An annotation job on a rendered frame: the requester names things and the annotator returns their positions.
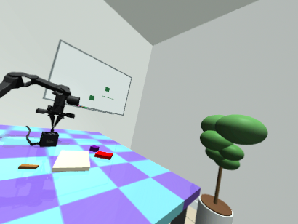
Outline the red flat block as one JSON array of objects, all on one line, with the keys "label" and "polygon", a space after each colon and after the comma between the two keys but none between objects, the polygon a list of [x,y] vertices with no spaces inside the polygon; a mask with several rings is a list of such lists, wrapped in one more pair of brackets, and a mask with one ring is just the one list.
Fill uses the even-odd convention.
[{"label": "red flat block", "polygon": [[102,151],[98,151],[94,154],[94,157],[97,157],[97,158],[101,158],[101,159],[111,159],[113,156],[112,153],[106,153],[106,152],[102,152]]}]

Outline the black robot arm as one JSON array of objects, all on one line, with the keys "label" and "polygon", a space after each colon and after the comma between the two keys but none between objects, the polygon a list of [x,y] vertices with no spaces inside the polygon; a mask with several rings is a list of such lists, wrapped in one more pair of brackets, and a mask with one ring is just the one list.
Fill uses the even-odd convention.
[{"label": "black robot arm", "polygon": [[[22,76],[31,79],[31,81],[23,82]],[[69,87],[61,84],[57,85],[37,75],[30,75],[24,72],[9,72],[4,76],[3,81],[0,83],[0,98],[12,89],[28,87],[32,84],[38,84],[54,91],[52,94],[56,95],[55,102],[65,104],[66,101],[69,105],[79,105],[80,97],[72,96]]]}]

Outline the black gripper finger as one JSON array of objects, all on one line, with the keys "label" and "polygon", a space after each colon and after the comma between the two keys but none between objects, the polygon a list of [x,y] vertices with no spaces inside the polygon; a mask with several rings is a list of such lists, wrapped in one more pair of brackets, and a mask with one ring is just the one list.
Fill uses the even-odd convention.
[{"label": "black gripper finger", "polygon": [[54,124],[55,124],[55,117],[54,117],[54,116],[50,116],[50,119],[51,119],[51,121],[52,121],[52,127],[53,127]]},{"label": "black gripper finger", "polygon": [[57,123],[58,123],[61,119],[64,119],[64,117],[59,117],[59,116],[57,116],[57,118],[56,118],[56,120],[55,120],[55,125],[54,125],[54,127],[57,125]]}]

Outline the white flat slab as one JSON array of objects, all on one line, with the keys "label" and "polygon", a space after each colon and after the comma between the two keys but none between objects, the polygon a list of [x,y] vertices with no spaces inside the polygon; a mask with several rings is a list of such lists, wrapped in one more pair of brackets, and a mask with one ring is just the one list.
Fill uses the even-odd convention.
[{"label": "white flat slab", "polygon": [[81,172],[89,169],[88,151],[61,151],[52,172]]}]

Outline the small purple block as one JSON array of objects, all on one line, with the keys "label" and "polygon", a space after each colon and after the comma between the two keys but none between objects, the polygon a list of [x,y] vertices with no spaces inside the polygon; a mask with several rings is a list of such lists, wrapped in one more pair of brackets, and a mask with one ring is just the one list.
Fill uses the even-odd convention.
[{"label": "small purple block", "polygon": [[99,146],[92,145],[92,146],[90,146],[89,150],[93,151],[93,152],[97,152],[97,151],[99,151],[99,148],[100,148]]}]

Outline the orange-brown flat bar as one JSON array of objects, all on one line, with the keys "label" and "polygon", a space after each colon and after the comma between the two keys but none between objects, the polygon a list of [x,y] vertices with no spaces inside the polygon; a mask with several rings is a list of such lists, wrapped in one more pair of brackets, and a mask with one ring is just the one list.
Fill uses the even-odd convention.
[{"label": "orange-brown flat bar", "polygon": [[18,169],[36,169],[39,165],[34,164],[20,164]]}]

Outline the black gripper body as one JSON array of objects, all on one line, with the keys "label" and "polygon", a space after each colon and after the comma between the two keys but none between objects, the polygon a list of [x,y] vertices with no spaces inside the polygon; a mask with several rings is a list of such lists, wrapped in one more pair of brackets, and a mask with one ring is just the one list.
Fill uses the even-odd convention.
[{"label": "black gripper body", "polygon": [[[58,115],[59,117],[66,116],[68,118],[73,118],[74,119],[74,117],[75,117],[74,114],[72,114],[72,113],[63,113],[64,107],[65,107],[64,103],[54,102],[52,111],[47,111],[46,109],[37,108],[36,113],[42,113],[42,114],[48,113],[49,116]],[[55,112],[55,113],[53,113],[53,112]]]}]

